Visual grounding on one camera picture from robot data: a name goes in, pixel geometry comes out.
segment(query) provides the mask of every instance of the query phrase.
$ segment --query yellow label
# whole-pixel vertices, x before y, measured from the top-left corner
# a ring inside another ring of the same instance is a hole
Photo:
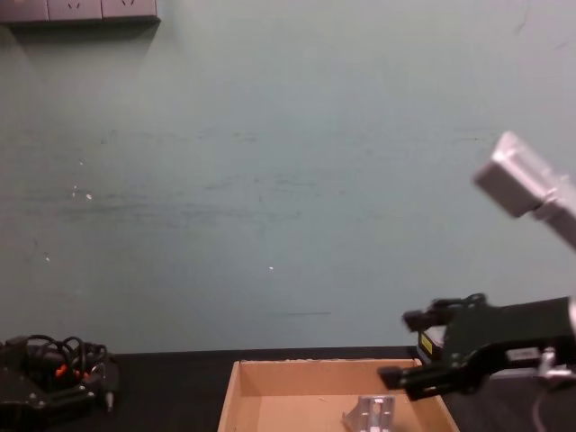
[[[430,339],[428,339],[426,336],[424,336],[424,333],[422,333],[420,335],[420,344],[422,344],[422,346],[432,356],[432,342],[430,342]]]

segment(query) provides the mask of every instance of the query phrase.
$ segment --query black tabletop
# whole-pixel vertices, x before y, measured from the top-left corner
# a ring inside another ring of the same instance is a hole
[[[119,355],[121,397],[107,416],[91,416],[53,431],[215,431],[232,365],[237,360],[298,358],[410,358],[411,347],[347,347]],[[540,398],[545,429],[532,419]],[[452,394],[445,402],[461,432],[556,432],[576,430],[576,389],[547,393],[533,379],[491,380],[472,396]]]

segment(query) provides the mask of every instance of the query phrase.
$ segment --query open cardboard box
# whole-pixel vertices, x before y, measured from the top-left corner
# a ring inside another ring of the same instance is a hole
[[[418,360],[295,360],[236,362],[218,432],[347,432],[342,414],[358,396],[396,396],[392,432],[457,432],[439,397],[410,402],[387,391],[380,367],[419,365]]]

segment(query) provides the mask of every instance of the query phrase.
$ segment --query power outlet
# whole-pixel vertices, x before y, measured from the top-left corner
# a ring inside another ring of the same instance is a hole
[[[41,23],[47,20],[46,0],[0,0],[0,23]]]
[[[102,20],[100,0],[48,0],[51,21]]]
[[[103,18],[156,17],[156,0],[102,0]]]

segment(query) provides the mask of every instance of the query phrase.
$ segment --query wall socket panel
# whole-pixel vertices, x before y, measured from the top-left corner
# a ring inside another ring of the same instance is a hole
[[[159,21],[157,0],[0,0],[0,24]]]

